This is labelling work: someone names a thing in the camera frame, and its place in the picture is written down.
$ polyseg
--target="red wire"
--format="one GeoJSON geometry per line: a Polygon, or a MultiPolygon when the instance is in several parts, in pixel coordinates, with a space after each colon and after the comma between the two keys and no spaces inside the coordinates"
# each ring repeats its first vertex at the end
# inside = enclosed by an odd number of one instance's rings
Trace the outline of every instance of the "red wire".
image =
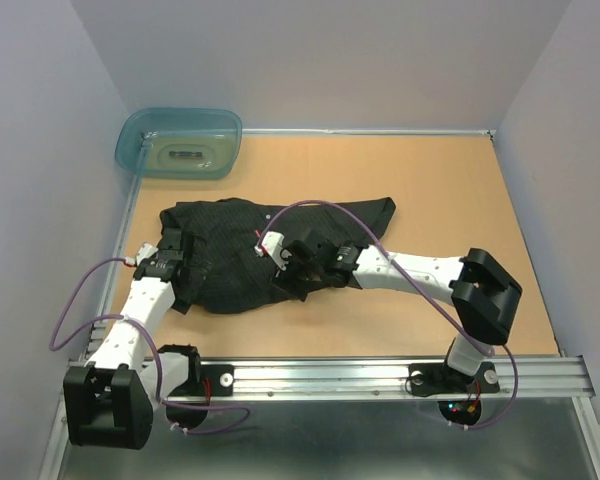
{"type": "Polygon", "coordinates": [[[473,408],[478,406],[478,402],[480,401],[480,393],[480,382],[478,382],[478,395],[476,396],[476,401],[473,402],[473,405],[471,405],[473,408]]]}
{"type": "Polygon", "coordinates": [[[202,385],[204,386],[205,400],[207,401],[207,405],[209,405],[211,403],[211,381],[209,380],[209,377],[205,377],[204,380],[202,380],[202,385]]]}

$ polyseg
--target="metal frame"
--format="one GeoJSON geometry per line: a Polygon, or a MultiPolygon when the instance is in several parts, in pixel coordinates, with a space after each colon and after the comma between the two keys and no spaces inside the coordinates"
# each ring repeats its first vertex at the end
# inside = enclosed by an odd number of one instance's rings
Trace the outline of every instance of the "metal frame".
{"type": "MultiPolygon", "coordinates": [[[[331,130],[331,129],[245,129],[248,135],[414,135],[414,136],[492,136],[492,131],[413,131],[413,130],[331,130]]],[[[133,179],[114,251],[119,256],[133,218],[141,179],[133,179]]],[[[118,277],[118,266],[109,269],[97,314],[111,306],[118,277]]],[[[80,359],[84,362],[100,346],[105,326],[93,328],[90,341],[80,359]]],[[[405,388],[409,367],[419,362],[442,362],[442,357],[367,357],[367,358],[280,358],[280,359],[206,359],[203,364],[231,363],[234,368],[234,394],[223,402],[253,401],[396,401],[423,400],[405,388]]],[[[506,398],[511,394],[513,370],[508,357],[492,359],[501,385],[498,394],[485,398],[506,398]]],[[[595,395],[584,361],[580,357],[516,357],[519,367],[520,398],[573,399],[586,445],[600,479],[600,424],[591,397],[595,395]]],[[[445,399],[455,396],[445,395],[445,399]]],[[[437,396],[428,397],[437,400],[437,396]]],[[[170,397],[170,400],[200,401],[197,397],[170,397]]],[[[68,446],[64,401],[59,401],[40,480],[59,479],[63,473],[68,446]]]]}

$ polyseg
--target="white plastic arm segment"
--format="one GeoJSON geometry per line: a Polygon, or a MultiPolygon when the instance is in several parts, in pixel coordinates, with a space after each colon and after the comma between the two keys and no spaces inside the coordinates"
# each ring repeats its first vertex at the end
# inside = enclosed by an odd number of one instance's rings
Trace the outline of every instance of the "white plastic arm segment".
{"type": "Polygon", "coordinates": [[[262,239],[262,247],[255,247],[255,251],[258,256],[263,257],[265,254],[269,255],[275,262],[280,270],[287,269],[287,260],[282,258],[282,242],[284,241],[284,235],[278,232],[267,232],[262,239]]]}
{"type": "MultiPolygon", "coordinates": [[[[491,348],[491,345],[487,345],[486,343],[479,342],[478,340],[475,340],[475,342],[484,350],[488,351],[491,348]]],[[[446,361],[447,365],[454,370],[473,377],[478,373],[480,365],[482,365],[485,358],[487,357],[476,350],[463,335],[458,334],[453,341],[453,345],[451,345],[451,350],[449,350],[446,361]]]]}
{"type": "MultiPolygon", "coordinates": [[[[162,390],[160,395],[165,398],[189,378],[189,357],[179,353],[166,352],[160,354],[160,362],[162,363],[162,390]]],[[[160,406],[156,399],[156,385],[158,384],[156,362],[147,365],[147,368],[142,370],[139,376],[155,412],[160,406]]]]}
{"type": "MultiPolygon", "coordinates": [[[[457,280],[462,271],[461,257],[432,258],[392,253],[390,255],[404,268],[422,289],[436,300],[452,305],[449,283],[457,280]]],[[[375,246],[365,248],[358,257],[358,268],[353,271],[363,289],[387,288],[417,293],[375,246]]]]}
{"type": "MultiPolygon", "coordinates": [[[[153,335],[174,301],[171,283],[145,277],[131,282],[127,302],[120,313],[140,322],[153,335]]],[[[140,371],[147,349],[147,343],[133,325],[118,321],[89,362],[95,362],[97,368],[115,370],[126,364],[130,369],[140,371]]]]}

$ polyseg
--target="screw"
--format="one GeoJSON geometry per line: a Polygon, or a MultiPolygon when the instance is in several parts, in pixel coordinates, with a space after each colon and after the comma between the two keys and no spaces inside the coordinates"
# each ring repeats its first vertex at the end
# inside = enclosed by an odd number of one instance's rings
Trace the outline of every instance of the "screw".
{"type": "Polygon", "coordinates": [[[419,372],[418,370],[411,372],[409,379],[416,387],[419,387],[424,383],[424,380],[422,379],[422,372],[419,372]]]}
{"type": "Polygon", "coordinates": [[[484,379],[489,385],[495,385],[498,383],[498,374],[494,370],[487,370],[484,372],[484,379]]]}
{"type": "Polygon", "coordinates": [[[223,387],[230,387],[233,385],[233,375],[230,373],[223,373],[220,375],[220,385],[223,387]]]}

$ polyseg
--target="metal floor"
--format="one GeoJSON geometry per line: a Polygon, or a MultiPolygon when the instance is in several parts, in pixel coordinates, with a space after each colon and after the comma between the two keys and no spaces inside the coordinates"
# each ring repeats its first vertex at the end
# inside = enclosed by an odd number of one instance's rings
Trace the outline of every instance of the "metal floor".
{"type": "MultiPolygon", "coordinates": [[[[504,403],[485,400],[483,418],[504,403]]],[[[243,427],[208,437],[171,432],[158,412],[143,450],[70,447],[61,478],[597,478],[570,398],[519,399],[496,426],[469,432],[448,427],[437,408],[435,401],[254,403],[243,427]]]]}

